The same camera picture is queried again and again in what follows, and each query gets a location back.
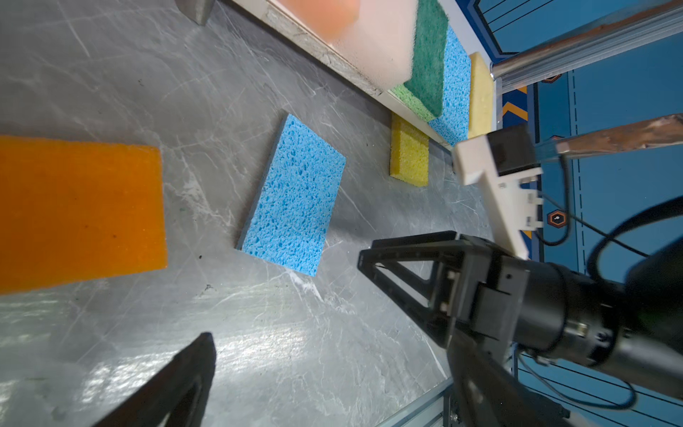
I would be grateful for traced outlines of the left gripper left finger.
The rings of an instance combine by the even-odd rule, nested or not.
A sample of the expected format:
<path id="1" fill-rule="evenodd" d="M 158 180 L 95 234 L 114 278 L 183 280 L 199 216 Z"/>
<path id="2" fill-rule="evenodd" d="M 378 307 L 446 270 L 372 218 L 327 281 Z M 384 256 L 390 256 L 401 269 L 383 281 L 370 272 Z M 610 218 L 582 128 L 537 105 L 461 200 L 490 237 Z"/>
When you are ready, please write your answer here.
<path id="1" fill-rule="evenodd" d="M 213 335 L 204 332 L 98 426 L 199 426 L 215 377 Z"/>

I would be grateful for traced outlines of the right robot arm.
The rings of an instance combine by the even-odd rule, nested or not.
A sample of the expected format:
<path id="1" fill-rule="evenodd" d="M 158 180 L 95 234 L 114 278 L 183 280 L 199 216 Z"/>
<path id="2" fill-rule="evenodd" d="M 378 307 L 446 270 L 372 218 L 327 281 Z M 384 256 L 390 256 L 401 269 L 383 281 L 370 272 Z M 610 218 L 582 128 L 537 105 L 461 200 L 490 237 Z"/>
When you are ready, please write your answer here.
<path id="1" fill-rule="evenodd" d="M 682 243 L 605 279 L 599 260 L 629 232 L 681 216 L 681 199 L 622 222 L 594 247 L 585 273 L 514 256 L 453 231 L 377 240 L 359 270 L 446 350 L 464 391 L 519 394 L 508 348 L 565 359 L 678 399 L 682 395 Z"/>

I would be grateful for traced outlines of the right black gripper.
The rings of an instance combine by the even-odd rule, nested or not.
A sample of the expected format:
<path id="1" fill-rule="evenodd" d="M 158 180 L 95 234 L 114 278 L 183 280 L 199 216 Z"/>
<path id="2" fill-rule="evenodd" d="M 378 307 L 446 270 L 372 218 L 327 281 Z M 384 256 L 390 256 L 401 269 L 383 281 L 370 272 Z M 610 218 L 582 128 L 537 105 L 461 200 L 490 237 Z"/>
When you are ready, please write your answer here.
<path id="1" fill-rule="evenodd" d="M 429 277 L 409 263 L 429 263 Z M 615 299 L 589 277 L 455 231 L 375 240 L 360 252 L 358 268 L 443 349 L 449 319 L 496 359 L 517 343 L 541 357 L 596 367 L 619 336 Z"/>

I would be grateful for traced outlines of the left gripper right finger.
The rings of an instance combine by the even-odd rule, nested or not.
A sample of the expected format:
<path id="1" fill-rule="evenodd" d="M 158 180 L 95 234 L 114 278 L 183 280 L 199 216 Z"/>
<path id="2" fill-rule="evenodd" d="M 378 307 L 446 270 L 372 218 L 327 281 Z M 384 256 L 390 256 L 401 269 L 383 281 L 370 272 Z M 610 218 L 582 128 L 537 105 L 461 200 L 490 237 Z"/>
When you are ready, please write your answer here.
<path id="1" fill-rule="evenodd" d="M 446 347 L 453 386 L 451 426 L 568 426 L 567 411 L 528 391 L 499 363 L 455 329 Z"/>

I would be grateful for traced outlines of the yellow green sponge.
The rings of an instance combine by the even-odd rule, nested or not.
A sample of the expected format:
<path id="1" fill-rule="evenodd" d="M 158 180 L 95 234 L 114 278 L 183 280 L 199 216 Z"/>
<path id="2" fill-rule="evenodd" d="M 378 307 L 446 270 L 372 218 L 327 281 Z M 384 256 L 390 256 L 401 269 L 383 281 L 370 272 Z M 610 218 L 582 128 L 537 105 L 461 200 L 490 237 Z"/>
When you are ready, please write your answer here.
<path id="1" fill-rule="evenodd" d="M 429 184 L 429 143 L 422 131 L 402 117 L 391 117 L 390 176 L 418 188 Z"/>

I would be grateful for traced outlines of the pink sponge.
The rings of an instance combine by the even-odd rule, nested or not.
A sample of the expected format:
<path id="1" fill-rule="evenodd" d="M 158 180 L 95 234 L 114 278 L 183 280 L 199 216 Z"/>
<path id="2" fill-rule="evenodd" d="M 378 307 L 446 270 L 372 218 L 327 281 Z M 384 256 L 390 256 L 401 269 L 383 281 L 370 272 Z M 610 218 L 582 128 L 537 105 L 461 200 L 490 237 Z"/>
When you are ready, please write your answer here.
<path id="1" fill-rule="evenodd" d="M 288 12 L 325 42 L 332 42 L 359 18 L 359 0 L 282 0 Z"/>

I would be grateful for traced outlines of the white beige sponge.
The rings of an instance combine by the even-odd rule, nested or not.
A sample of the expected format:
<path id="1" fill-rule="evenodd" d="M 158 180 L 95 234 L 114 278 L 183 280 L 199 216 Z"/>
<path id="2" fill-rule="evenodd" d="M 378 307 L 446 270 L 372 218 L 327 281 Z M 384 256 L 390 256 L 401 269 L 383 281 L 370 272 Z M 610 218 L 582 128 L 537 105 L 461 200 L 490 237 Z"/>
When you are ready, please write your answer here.
<path id="1" fill-rule="evenodd" d="M 376 88 L 387 91 L 412 76 L 416 0 L 342 1 L 346 26 L 331 45 Z"/>

